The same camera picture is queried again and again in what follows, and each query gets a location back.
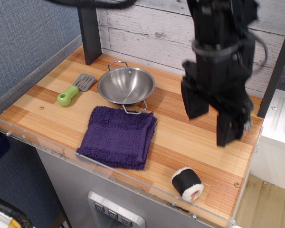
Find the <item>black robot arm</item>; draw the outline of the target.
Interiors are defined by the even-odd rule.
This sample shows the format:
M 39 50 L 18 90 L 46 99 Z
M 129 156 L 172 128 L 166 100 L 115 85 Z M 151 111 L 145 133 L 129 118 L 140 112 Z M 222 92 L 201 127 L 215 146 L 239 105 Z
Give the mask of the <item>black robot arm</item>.
M 190 119 L 214 107 L 217 145 L 240 139 L 250 128 L 254 106 L 246 92 L 253 72 L 256 37 L 248 26 L 257 19 L 254 0 L 189 0 L 194 21 L 192 50 L 196 61 L 185 61 L 181 93 Z

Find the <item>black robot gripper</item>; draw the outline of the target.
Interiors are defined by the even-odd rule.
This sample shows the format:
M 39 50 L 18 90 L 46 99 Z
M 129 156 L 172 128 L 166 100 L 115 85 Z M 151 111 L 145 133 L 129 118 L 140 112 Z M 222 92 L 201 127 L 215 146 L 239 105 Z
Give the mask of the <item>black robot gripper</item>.
M 193 45 L 196 62 L 185 61 L 181 94 L 189 119 L 213 106 L 217 116 L 217 145 L 241 139 L 251 127 L 253 104 L 245 84 L 253 70 L 254 45 L 232 45 L 224 49 Z

